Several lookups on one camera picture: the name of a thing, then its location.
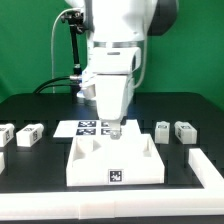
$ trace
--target white cube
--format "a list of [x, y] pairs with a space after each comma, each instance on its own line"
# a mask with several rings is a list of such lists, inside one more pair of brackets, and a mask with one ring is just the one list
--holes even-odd
[[197, 130], [188, 122], [176, 122], [175, 135], [183, 144], [196, 144]]
[[31, 147], [42, 138], [44, 126], [42, 124], [29, 124], [16, 133], [17, 146]]
[[161, 121], [156, 123], [155, 143], [169, 144], [170, 123]]
[[13, 137], [13, 124], [0, 125], [0, 147], [4, 147]]

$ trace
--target black tabletop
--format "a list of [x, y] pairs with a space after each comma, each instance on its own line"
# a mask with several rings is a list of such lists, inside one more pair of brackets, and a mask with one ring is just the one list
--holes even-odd
[[[137, 119], [141, 132], [154, 138], [158, 121], [170, 122], [168, 145], [156, 144], [165, 165], [165, 183], [135, 186], [67, 187], [66, 166], [71, 138], [53, 138], [61, 120], [96, 120], [96, 108], [72, 103], [69, 94], [19, 94], [0, 104], [0, 124], [13, 123], [15, 133], [27, 124], [42, 123], [43, 138], [30, 148], [16, 138], [5, 147], [6, 168], [0, 175], [0, 193], [103, 191], [114, 189], [202, 188], [188, 165], [189, 148], [201, 148], [224, 176], [224, 112], [194, 93], [137, 93], [128, 119]], [[174, 134], [176, 121], [197, 129], [194, 145], [183, 145]], [[224, 216], [136, 217], [100, 220], [46, 220], [43, 223], [223, 223]], [[18, 221], [39, 223], [40, 221]]]

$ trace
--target green wall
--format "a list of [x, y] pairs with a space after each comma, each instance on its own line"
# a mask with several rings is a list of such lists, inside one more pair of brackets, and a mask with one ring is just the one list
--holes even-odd
[[[196, 92], [224, 109], [224, 1], [179, 3], [172, 29], [149, 40], [146, 78], [138, 91]], [[0, 0], [0, 101], [30, 93], [51, 79], [51, 30], [66, 8], [63, 0]], [[69, 38], [68, 25], [59, 23], [56, 77], [72, 72]], [[84, 68], [84, 37], [79, 38], [79, 50]]]

